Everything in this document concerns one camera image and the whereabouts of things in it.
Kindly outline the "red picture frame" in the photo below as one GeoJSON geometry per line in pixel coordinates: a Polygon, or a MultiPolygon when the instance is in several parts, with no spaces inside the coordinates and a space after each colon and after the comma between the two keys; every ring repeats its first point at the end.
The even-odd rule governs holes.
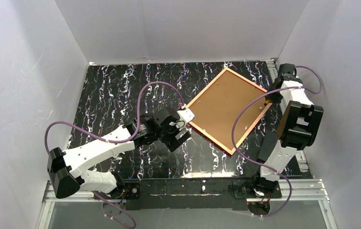
{"type": "Polygon", "coordinates": [[[216,146],[233,155],[233,143],[240,146],[265,116],[271,104],[262,98],[250,106],[241,117],[240,112],[266,89],[237,72],[224,68],[188,104],[195,115],[190,125],[216,146]]]}

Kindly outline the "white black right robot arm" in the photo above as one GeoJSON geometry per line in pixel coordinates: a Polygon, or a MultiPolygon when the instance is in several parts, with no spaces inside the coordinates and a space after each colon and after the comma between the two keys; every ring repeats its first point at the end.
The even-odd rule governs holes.
{"type": "Polygon", "coordinates": [[[270,89],[272,93],[265,97],[265,104],[283,102],[286,107],[277,129],[275,148],[255,177],[253,189],[261,195],[272,193],[291,158],[313,145],[324,115],[323,107],[308,99],[294,64],[279,66],[270,89]]]}

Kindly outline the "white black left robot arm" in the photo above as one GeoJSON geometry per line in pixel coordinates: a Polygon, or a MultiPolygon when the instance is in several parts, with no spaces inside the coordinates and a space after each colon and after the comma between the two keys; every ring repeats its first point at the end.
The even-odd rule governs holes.
{"type": "Polygon", "coordinates": [[[116,130],[85,145],[48,151],[47,172],[56,198],[67,198],[78,191],[98,191],[109,196],[125,188],[124,180],[117,172],[90,171],[89,168],[109,158],[120,159],[120,154],[156,141],[164,143],[174,152],[190,136],[177,135],[191,122],[195,114],[189,108],[178,111],[170,107],[156,114],[143,114],[119,126],[116,130]]]}

